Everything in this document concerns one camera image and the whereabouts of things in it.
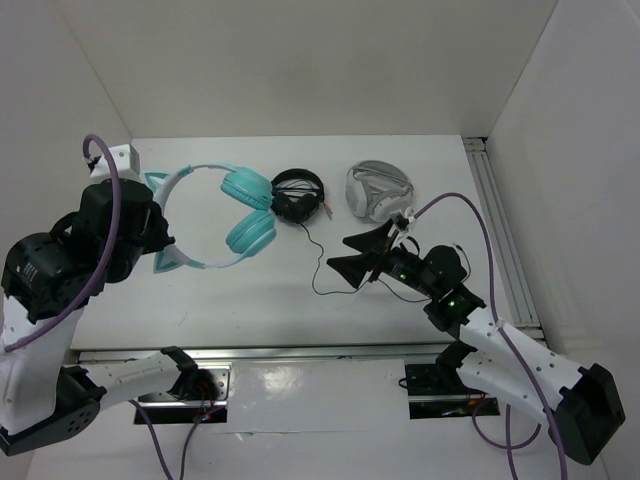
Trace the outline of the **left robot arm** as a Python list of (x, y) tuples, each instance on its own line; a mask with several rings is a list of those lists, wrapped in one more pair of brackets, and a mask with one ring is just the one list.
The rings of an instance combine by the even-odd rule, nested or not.
[(68, 440), (120, 403), (165, 392), (214, 403), (211, 373), (171, 346), (142, 359), (68, 366), (88, 301), (173, 244), (152, 191), (133, 180), (85, 188), (80, 207), (8, 252), (1, 279), (1, 449), (16, 456)]

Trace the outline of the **teal cat ear headphones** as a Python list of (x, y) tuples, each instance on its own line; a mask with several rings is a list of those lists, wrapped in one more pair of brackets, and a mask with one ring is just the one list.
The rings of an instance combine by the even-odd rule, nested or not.
[(150, 275), (235, 278), (271, 265), (279, 230), (271, 183), (263, 175), (205, 161), (147, 169), (142, 179), (174, 238), (150, 256)]

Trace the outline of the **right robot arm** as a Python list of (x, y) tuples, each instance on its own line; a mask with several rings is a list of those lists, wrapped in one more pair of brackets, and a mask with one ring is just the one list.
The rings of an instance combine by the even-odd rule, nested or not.
[(440, 387), (500, 399), (546, 426), (568, 458), (592, 464), (626, 420), (612, 374), (563, 357), (495, 318), (465, 286), (467, 271), (452, 247), (437, 245), (419, 256), (397, 245), (398, 235), (388, 221), (346, 237), (354, 254), (327, 264), (352, 287), (387, 275), (425, 295), (428, 320), (453, 339), (436, 360)]

